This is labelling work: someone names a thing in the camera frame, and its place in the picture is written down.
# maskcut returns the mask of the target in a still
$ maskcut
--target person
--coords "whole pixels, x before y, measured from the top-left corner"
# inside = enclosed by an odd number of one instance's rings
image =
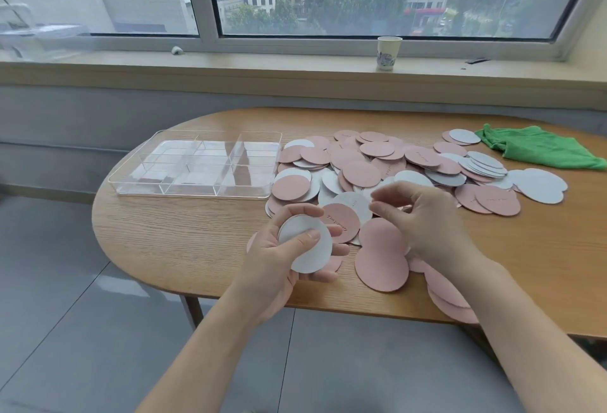
[[[504,267],[476,248],[449,195],[397,182],[375,190],[372,198],[372,212],[397,226],[411,249],[472,306],[528,413],[607,411],[607,372],[537,307]],[[410,213],[397,209],[404,205],[413,206]],[[283,308],[297,280],[337,280],[332,272],[303,277],[290,269],[319,237],[308,232],[277,244],[280,226],[301,213],[322,216],[323,210],[307,203],[287,205],[259,232],[232,284],[138,413],[218,412],[248,338]],[[331,234],[340,229],[331,226]],[[348,250],[336,244],[333,255]]]

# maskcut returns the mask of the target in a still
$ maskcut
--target clear plastic tray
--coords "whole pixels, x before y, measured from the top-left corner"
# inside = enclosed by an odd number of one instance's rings
[[[270,195],[280,153],[279,132],[162,130],[107,180],[120,195]]]

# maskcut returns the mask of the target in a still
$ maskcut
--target green cloth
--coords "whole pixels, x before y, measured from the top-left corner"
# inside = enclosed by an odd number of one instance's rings
[[[536,125],[522,129],[492,129],[485,124],[475,133],[489,148],[503,151],[506,159],[557,168],[607,168],[606,160],[594,156],[575,138],[561,137]]]

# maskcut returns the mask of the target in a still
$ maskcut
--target forearm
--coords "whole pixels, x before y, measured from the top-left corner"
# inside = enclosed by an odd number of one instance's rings
[[[448,278],[474,309],[529,413],[607,409],[607,372],[500,265],[478,257]]]
[[[213,306],[137,413],[215,413],[254,329],[230,291]]]

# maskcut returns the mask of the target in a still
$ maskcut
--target floor tile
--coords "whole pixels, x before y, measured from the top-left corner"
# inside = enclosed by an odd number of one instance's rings
[[[212,303],[204,301],[203,310]],[[277,411],[292,317],[284,310],[254,334],[222,411]],[[0,402],[60,413],[130,413],[190,335],[178,296],[110,264],[0,391]]]
[[[505,375],[459,329],[297,310],[280,413],[522,413]]]
[[[89,205],[0,196],[0,388],[108,261]]]

